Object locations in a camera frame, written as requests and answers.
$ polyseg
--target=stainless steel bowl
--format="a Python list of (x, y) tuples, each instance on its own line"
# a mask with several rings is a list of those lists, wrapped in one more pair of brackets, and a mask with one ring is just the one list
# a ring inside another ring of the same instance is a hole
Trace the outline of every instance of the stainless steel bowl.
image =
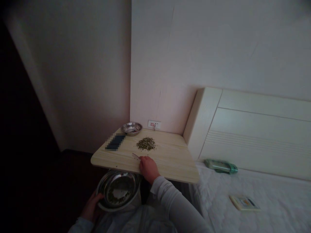
[(138, 174), (109, 170), (96, 189), (96, 195), (102, 193), (105, 196), (98, 206), (108, 212), (125, 208), (138, 194), (140, 180)]
[(125, 133), (127, 136), (135, 136), (139, 134), (142, 129), (143, 126), (136, 122), (126, 123), (121, 127), (122, 132)]

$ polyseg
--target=person's left hand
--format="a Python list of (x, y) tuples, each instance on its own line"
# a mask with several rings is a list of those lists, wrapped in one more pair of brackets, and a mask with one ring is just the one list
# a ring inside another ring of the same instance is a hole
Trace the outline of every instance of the person's left hand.
[(104, 198), (104, 195), (102, 193), (97, 194), (95, 196), (96, 191), (93, 192), (92, 196), (90, 199), (87, 201), (86, 205), (84, 206), (82, 213), (80, 217), (89, 220), (93, 223), (95, 223), (98, 215), (94, 214), (95, 208), (97, 207), (97, 203), (100, 199)]

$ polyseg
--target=dried herbs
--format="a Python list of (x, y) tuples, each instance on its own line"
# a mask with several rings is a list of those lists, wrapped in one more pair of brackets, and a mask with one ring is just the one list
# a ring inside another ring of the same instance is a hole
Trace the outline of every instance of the dried herbs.
[[(123, 203), (127, 199), (127, 196), (131, 194), (132, 188), (132, 183), (129, 182), (127, 177), (118, 178), (109, 187), (108, 200), (113, 204)], [(116, 189), (119, 193), (125, 191), (126, 194), (120, 198), (117, 198), (113, 194), (113, 191)]]
[(150, 137), (145, 137), (143, 139), (141, 139), (136, 146), (138, 147), (138, 149), (140, 150), (156, 150), (156, 143), (154, 141), (153, 138)]

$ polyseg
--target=bed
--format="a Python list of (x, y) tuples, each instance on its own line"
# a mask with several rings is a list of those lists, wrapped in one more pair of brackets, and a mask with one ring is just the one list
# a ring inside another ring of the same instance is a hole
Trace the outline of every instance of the bed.
[[(182, 193), (218, 232), (311, 232), (311, 103), (204, 88), (184, 132), (200, 174)], [(206, 168), (207, 158), (235, 164), (234, 175)], [(251, 197), (241, 212), (229, 195)]]

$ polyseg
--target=electrical outlet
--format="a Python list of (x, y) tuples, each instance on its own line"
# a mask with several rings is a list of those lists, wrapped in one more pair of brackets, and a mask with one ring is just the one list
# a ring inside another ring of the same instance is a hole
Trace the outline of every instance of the electrical outlet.
[(156, 129), (160, 129), (161, 128), (161, 121), (148, 121), (148, 127), (149, 128), (156, 128)]

